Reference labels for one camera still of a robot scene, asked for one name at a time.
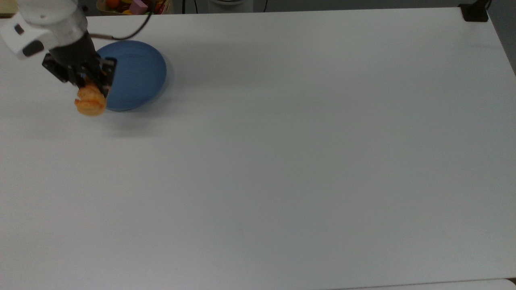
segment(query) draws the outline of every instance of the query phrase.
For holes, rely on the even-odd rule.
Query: floor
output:
[[[182,0],[172,0],[175,13],[181,13]],[[209,0],[196,0],[199,13],[207,13]],[[267,0],[254,0],[254,12],[263,12]],[[79,0],[89,8],[87,15],[100,15],[96,0]],[[472,0],[268,0],[266,12],[457,7]],[[195,13],[194,0],[186,0],[186,13]],[[516,72],[516,0],[493,0],[489,15]]]

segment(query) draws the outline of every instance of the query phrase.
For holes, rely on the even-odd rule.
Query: food item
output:
[[[133,0],[120,0],[120,5],[118,6],[118,12],[123,12],[129,9]]]
[[[129,10],[134,15],[145,14],[145,12],[147,12],[148,9],[149,9],[149,7],[145,3],[143,3],[141,0],[133,0],[133,3],[129,7]]]
[[[75,99],[77,111],[87,116],[98,116],[102,114],[107,106],[107,100],[99,88],[89,79],[85,79],[86,85],[79,89]]]
[[[106,0],[106,6],[109,9],[116,9],[120,5],[120,0]]]

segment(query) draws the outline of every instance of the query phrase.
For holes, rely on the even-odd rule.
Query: cable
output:
[[[161,5],[159,6],[159,10],[161,10],[162,6],[163,6],[163,3],[165,3],[165,1],[163,1],[161,3]],[[135,35],[137,35],[138,33],[140,33],[140,31],[145,27],[145,25],[147,24],[147,22],[149,22],[149,19],[151,18],[152,14],[154,14],[154,9],[156,8],[156,0],[152,0],[152,4],[151,4],[151,12],[149,13],[149,15],[147,15],[147,18],[145,18],[145,21],[143,22],[143,24],[140,26],[140,28],[138,28],[135,32],[133,32],[131,35],[128,35],[126,37],[112,37],[113,40],[127,40],[129,38],[133,38]]]
[[[159,6],[159,9],[158,11],[161,11],[161,9],[163,8],[163,4],[165,3],[165,1],[170,1],[170,0],[164,0],[161,5]],[[140,26],[140,28],[138,28],[135,32],[133,32],[131,35],[129,36],[126,36],[126,37],[121,37],[121,38],[118,38],[118,37],[114,37],[113,35],[105,35],[105,34],[96,34],[96,33],[90,33],[90,37],[92,38],[102,38],[102,39],[109,39],[109,40],[127,40],[129,38],[133,38],[135,35],[137,35],[138,33],[140,33],[140,31],[145,27],[145,25],[147,24],[147,22],[149,22],[149,19],[151,18],[151,15],[154,14],[154,9],[156,8],[156,0],[152,0],[152,5],[151,5],[151,12],[149,13],[149,15],[147,15],[147,18],[145,18],[145,21],[143,22],[143,24]]]

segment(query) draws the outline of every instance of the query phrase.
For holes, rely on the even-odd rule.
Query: black clamp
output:
[[[487,16],[488,3],[491,0],[477,0],[473,4],[460,4],[459,7],[462,11],[462,17],[467,22],[487,22],[489,16]]]

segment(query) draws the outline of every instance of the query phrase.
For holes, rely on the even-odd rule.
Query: orange fruit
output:
[[[116,9],[120,5],[120,0],[106,0],[106,6],[110,9]]]

